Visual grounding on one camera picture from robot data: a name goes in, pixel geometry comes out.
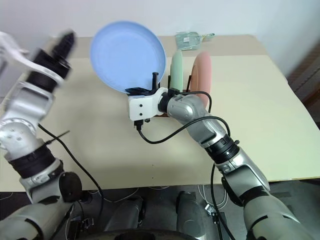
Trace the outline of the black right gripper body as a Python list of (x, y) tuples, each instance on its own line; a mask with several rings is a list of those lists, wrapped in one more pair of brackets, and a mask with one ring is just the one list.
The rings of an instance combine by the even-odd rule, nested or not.
[(125, 91), (128, 96), (150, 96), (154, 94), (152, 89), (145, 89), (142, 87), (126, 88)]

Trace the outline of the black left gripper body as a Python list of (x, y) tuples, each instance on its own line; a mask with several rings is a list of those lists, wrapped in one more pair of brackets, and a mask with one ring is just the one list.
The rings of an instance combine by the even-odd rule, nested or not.
[(70, 64), (65, 59), (55, 58), (43, 49), (39, 49), (33, 62), (55, 72), (63, 79), (68, 76), (69, 71), (71, 70)]

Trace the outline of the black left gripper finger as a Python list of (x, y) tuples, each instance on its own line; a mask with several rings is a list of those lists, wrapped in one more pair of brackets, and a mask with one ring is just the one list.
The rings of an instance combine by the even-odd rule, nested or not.
[(63, 57), (68, 57), (75, 45), (75, 32), (69, 31), (63, 37)]
[(72, 49), (72, 32), (69, 31), (62, 36), (59, 43), (53, 48), (55, 57), (67, 57)]

